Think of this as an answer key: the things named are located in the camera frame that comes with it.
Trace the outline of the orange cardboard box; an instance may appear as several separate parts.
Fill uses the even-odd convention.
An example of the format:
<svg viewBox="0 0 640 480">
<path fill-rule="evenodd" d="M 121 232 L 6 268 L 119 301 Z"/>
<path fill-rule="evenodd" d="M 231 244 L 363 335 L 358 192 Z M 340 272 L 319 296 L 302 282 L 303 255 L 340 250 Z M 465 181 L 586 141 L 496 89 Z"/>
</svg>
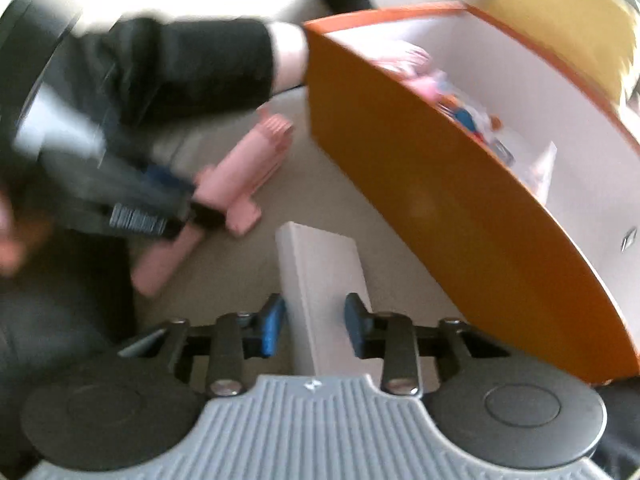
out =
<svg viewBox="0 0 640 480">
<path fill-rule="evenodd" d="M 603 384 L 639 371 L 639 135 L 549 50 L 463 3 L 310 21 L 314 140 L 463 316 Z M 405 40 L 503 124 L 521 164 L 547 146 L 545 202 L 458 122 L 352 50 Z"/>
</svg>

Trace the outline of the left leg black trousers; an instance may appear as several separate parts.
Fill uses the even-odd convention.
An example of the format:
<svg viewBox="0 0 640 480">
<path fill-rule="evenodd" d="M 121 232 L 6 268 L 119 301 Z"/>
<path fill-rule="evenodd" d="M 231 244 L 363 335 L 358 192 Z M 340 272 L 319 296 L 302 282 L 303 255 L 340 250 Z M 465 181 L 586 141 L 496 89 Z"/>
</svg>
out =
<svg viewBox="0 0 640 480">
<path fill-rule="evenodd" d="M 304 82 L 308 44 L 285 22 L 136 16 L 68 36 L 56 57 L 66 99 L 134 129 L 262 105 Z"/>
</svg>

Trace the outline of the blue duck figure toy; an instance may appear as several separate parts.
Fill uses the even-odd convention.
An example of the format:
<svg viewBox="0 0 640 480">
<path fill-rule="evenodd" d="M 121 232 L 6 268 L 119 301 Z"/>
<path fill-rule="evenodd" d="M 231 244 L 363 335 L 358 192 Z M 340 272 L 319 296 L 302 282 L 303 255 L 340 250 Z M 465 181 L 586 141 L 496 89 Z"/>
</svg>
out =
<svg viewBox="0 0 640 480">
<path fill-rule="evenodd" d="M 440 96 L 438 105 L 467 132 L 485 144 L 491 144 L 503 127 L 502 121 L 496 115 L 491 115 L 486 110 L 478 110 L 453 94 Z"/>
</svg>

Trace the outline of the pink fabric pouch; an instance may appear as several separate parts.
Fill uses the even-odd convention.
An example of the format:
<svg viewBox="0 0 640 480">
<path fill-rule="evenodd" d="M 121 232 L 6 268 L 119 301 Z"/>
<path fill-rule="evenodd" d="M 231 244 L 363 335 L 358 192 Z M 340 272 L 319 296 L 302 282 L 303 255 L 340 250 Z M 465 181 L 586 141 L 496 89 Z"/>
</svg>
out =
<svg viewBox="0 0 640 480">
<path fill-rule="evenodd" d="M 414 44 L 405 41 L 383 44 L 370 61 L 427 101 L 438 102 L 446 94 L 446 73 L 434 67 L 431 55 Z"/>
</svg>

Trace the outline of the yellow cushion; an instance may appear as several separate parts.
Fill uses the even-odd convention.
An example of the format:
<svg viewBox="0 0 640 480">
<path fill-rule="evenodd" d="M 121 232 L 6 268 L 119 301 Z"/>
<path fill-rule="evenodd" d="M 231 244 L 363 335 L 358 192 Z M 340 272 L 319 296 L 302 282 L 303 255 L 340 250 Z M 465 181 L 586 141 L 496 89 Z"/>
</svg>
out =
<svg viewBox="0 0 640 480">
<path fill-rule="evenodd" d="M 572 64 L 615 106 L 639 82 L 639 0 L 483 0 L 480 7 Z"/>
</svg>

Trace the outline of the white printed packet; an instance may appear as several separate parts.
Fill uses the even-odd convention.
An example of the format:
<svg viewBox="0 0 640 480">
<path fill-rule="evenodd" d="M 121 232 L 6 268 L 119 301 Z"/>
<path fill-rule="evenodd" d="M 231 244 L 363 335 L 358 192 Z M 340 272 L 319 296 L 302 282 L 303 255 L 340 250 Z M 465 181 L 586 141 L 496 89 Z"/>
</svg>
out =
<svg viewBox="0 0 640 480">
<path fill-rule="evenodd" d="M 521 181 L 542 206 L 548 200 L 557 152 L 556 145 L 550 142 L 522 174 Z"/>
</svg>

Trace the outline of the pink plastic tube tool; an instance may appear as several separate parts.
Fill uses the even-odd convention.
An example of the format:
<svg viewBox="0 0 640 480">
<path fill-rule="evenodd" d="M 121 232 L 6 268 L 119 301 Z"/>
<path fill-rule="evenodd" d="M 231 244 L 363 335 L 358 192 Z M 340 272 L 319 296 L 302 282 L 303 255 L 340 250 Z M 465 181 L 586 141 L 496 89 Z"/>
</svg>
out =
<svg viewBox="0 0 640 480">
<path fill-rule="evenodd" d="M 288 118 L 262 115 L 219 164 L 198 174 L 193 203 L 224 212 L 224 228 L 235 236 L 246 234 L 262 216 L 253 194 L 280 168 L 292 142 Z M 134 288 L 145 297 L 157 295 L 209 231 L 187 226 L 175 240 L 148 248 L 131 273 Z"/>
</svg>

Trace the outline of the white rectangular box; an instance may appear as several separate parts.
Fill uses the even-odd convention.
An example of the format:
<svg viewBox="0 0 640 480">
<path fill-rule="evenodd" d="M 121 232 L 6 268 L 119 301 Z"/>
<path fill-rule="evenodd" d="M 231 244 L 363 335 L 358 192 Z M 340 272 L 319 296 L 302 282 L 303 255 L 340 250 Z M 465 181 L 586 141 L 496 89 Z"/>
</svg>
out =
<svg viewBox="0 0 640 480">
<path fill-rule="evenodd" d="M 350 292 L 356 292 L 366 308 L 371 307 L 356 242 L 347 236 L 286 222 L 277 229 L 276 244 L 294 373 L 368 374 L 377 382 L 382 361 L 358 359 L 345 326 L 344 303 Z"/>
</svg>

